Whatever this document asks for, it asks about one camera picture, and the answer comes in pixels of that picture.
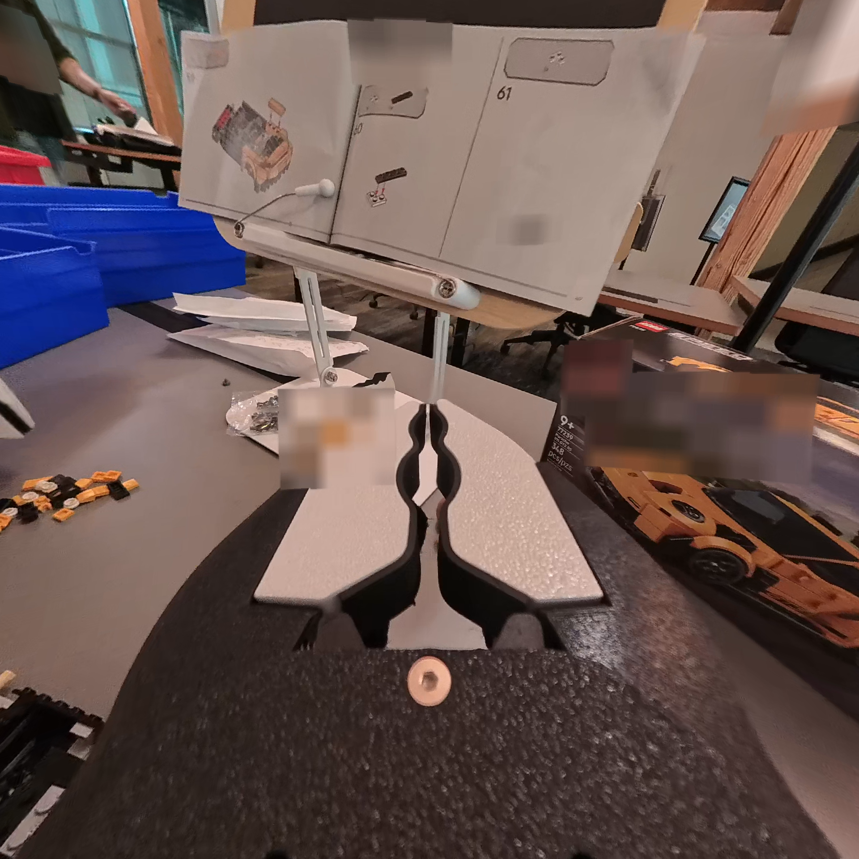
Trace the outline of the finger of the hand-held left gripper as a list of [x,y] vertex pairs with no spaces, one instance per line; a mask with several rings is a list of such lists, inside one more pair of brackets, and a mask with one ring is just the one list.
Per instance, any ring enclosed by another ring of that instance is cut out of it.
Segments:
[[1,439],[21,439],[34,429],[34,420],[9,385],[0,381]]

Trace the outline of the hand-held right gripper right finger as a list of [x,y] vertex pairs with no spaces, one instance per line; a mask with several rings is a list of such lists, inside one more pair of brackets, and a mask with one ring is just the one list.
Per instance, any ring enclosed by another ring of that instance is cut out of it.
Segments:
[[536,462],[451,401],[429,416],[444,601],[478,626],[487,648],[510,620],[538,648],[561,648],[550,614],[597,607],[605,593]]

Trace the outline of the blue plastic bin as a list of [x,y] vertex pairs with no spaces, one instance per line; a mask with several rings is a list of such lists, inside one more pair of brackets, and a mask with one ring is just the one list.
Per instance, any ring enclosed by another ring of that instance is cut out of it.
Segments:
[[95,243],[1,228],[1,367],[110,324]]
[[3,184],[3,227],[90,242],[109,308],[241,287],[246,255],[178,195]]

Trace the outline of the partly built black model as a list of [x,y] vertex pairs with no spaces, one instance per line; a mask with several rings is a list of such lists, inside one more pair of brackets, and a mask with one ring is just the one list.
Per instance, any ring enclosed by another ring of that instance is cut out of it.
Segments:
[[89,757],[104,720],[2,672],[1,856],[19,857]]

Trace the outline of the lego instruction booklet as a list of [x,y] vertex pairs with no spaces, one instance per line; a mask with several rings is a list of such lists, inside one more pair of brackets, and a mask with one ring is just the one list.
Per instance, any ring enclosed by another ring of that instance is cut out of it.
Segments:
[[586,312],[704,43],[394,19],[185,33],[179,202]]

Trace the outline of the small pile of lego pieces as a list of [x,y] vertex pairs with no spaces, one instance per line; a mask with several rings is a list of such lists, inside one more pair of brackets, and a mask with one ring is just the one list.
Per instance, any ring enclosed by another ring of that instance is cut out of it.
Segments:
[[120,470],[99,470],[83,478],[56,473],[24,481],[20,491],[1,498],[1,532],[41,519],[64,523],[102,499],[123,501],[139,491],[140,483]]

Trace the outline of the black lego set box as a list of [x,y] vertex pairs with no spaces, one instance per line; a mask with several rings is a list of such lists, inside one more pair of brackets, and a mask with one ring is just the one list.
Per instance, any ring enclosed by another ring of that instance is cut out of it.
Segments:
[[543,460],[722,612],[857,664],[857,391],[641,317],[562,356]]

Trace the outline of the clear bag of black parts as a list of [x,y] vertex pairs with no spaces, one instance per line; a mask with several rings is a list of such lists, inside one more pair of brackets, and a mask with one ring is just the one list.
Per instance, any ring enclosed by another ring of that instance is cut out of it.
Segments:
[[277,391],[236,392],[225,414],[227,430],[233,435],[255,437],[278,432]]

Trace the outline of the red plastic bin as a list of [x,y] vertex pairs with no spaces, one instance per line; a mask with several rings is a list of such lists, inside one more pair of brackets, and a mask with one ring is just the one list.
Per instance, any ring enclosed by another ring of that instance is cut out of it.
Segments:
[[1,175],[3,185],[44,186],[43,169],[51,167],[46,156],[1,146]]

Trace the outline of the grey desk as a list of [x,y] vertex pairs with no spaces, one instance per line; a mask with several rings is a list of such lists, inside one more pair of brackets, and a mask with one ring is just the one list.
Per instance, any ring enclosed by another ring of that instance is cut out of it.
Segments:
[[[732,276],[728,286],[749,305],[756,307],[769,288],[767,282]],[[789,321],[824,330],[858,336],[858,301],[793,287],[775,313]]]
[[609,272],[597,301],[731,337],[746,321],[746,316],[718,291],[627,270]]

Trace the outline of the white book stand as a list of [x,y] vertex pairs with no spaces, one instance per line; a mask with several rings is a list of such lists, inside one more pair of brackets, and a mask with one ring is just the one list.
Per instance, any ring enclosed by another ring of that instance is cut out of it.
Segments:
[[364,287],[375,286],[382,294],[435,311],[433,375],[428,404],[436,404],[444,393],[452,317],[499,330],[521,330],[535,327],[559,314],[556,308],[479,288],[453,276],[363,256],[266,227],[253,219],[262,210],[260,207],[237,220],[214,216],[214,221],[222,237],[235,247],[293,267],[313,346],[316,374],[323,389],[335,384],[338,373],[330,353],[319,275],[333,276]]

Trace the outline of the monitor on stand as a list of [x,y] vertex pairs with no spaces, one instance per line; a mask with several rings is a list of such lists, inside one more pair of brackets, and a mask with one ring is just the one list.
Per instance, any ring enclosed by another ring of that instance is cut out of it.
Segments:
[[698,237],[699,241],[706,243],[707,249],[703,253],[702,260],[695,271],[691,282],[692,285],[697,284],[710,256],[723,239],[727,227],[732,221],[750,184],[751,181],[749,179],[739,177],[732,177],[727,183]]

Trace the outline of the black wall device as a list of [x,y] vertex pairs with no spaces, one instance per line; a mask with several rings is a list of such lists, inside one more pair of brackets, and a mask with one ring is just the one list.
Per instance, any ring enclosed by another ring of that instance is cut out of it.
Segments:
[[642,218],[639,222],[632,246],[633,249],[639,252],[647,251],[665,200],[664,193],[660,191],[661,175],[661,169],[657,168],[654,170],[650,185],[646,193],[642,196]]

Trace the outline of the wooden post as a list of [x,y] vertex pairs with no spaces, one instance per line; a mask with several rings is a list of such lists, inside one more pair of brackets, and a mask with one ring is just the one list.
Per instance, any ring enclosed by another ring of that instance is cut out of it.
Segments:
[[776,136],[697,282],[736,309],[736,277],[748,276],[820,159],[837,126]]
[[175,145],[183,142],[183,119],[166,33],[157,1],[127,1],[152,124]]

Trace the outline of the dark board with wooden frame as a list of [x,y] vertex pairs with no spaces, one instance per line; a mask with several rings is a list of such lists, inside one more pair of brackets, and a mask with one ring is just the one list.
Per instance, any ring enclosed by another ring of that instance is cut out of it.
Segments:
[[693,30],[706,1],[225,1],[220,28],[301,21],[417,20],[537,28]]

